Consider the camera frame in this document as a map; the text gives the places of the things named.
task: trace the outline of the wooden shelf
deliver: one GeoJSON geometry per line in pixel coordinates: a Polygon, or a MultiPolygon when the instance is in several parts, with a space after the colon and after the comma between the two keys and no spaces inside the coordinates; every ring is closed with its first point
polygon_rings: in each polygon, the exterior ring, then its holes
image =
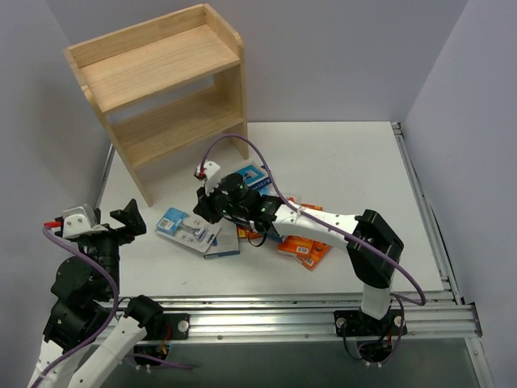
{"type": "MultiPolygon", "coordinates": [[[[137,169],[206,137],[248,137],[244,44],[208,4],[75,44],[65,56],[148,206],[137,169]],[[204,77],[213,86],[112,124],[108,113],[204,77]]],[[[242,155],[248,145],[230,139],[242,155]]]]}
{"type": "Polygon", "coordinates": [[[242,123],[242,115],[211,87],[113,125],[135,169],[242,123]]]}
{"type": "Polygon", "coordinates": [[[100,110],[107,113],[239,62],[205,24],[80,69],[100,110]]]}

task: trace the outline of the gray wall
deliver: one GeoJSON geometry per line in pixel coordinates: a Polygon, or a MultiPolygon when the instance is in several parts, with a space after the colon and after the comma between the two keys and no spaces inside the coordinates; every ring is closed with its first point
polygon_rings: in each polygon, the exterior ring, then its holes
{"type": "MultiPolygon", "coordinates": [[[[72,43],[199,0],[47,0],[72,43]]],[[[246,45],[250,120],[402,120],[466,0],[212,0],[246,45]]]]}
{"type": "Polygon", "coordinates": [[[517,2],[470,0],[406,120],[498,387],[515,386],[517,2]]]}
{"type": "Polygon", "coordinates": [[[25,386],[55,302],[65,254],[41,234],[68,206],[92,199],[107,141],[71,74],[67,45],[44,0],[0,10],[1,386],[25,386]]]}

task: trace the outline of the orange package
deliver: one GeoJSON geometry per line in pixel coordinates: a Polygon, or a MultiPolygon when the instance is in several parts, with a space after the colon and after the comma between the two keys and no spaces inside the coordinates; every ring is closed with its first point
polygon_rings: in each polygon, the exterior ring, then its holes
{"type": "Polygon", "coordinates": [[[282,255],[309,258],[313,249],[314,240],[297,236],[288,236],[284,242],[278,244],[278,253],[282,255]]]}
{"type": "Polygon", "coordinates": [[[253,230],[249,230],[244,226],[237,226],[237,236],[239,238],[248,238],[248,234],[250,235],[250,240],[263,237],[260,233],[254,232],[253,230]]]}
{"type": "Polygon", "coordinates": [[[300,261],[301,265],[312,271],[318,263],[322,261],[323,256],[325,256],[329,250],[330,245],[315,241],[309,257],[298,257],[298,261],[300,261]]]}
{"type": "MultiPolygon", "coordinates": [[[[301,206],[308,209],[323,210],[321,206],[317,205],[301,204],[301,206]]],[[[330,246],[323,242],[297,236],[288,236],[285,241],[278,246],[279,253],[295,256],[308,270],[315,269],[329,249],[330,246]]]]}

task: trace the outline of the red tip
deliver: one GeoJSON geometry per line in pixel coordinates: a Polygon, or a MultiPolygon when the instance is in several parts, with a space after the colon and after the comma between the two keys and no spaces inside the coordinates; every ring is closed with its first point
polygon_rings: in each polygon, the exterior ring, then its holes
{"type": "Polygon", "coordinates": [[[61,227],[61,223],[59,221],[50,221],[50,222],[45,222],[43,224],[43,226],[46,228],[50,228],[50,229],[59,228],[59,227],[61,227]]]}

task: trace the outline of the white table surface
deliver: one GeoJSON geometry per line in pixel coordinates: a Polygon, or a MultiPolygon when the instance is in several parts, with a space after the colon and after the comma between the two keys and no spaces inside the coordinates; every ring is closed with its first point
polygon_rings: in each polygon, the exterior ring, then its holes
{"type": "MultiPolygon", "coordinates": [[[[424,291],[443,290],[389,122],[255,123],[249,124],[249,133],[280,190],[332,213],[378,211],[405,244],[401,265],[424,291]]],[[[193,209],[200,186],[193,171],[211,141],[139,171],[154,198],[152,208],[115,153],[100,205],[103,222],[119,226],[109,211],[122,209],[136,198],[148,228],[146,235],[120,248],[120,293],[179,297],[362,292],[348,254],[335,248],[310,272],[293,258],[279,255],[272,241],[255,248],[241,240],[240,255],[206,260],[196,251],[158,237],[156,223],[169,207],[193,209]]],[[[242,160],[226,140],[209,159],[222,166],[242,160]]],[[[400,274],[393,289],[413,290],[400,274]]]]}

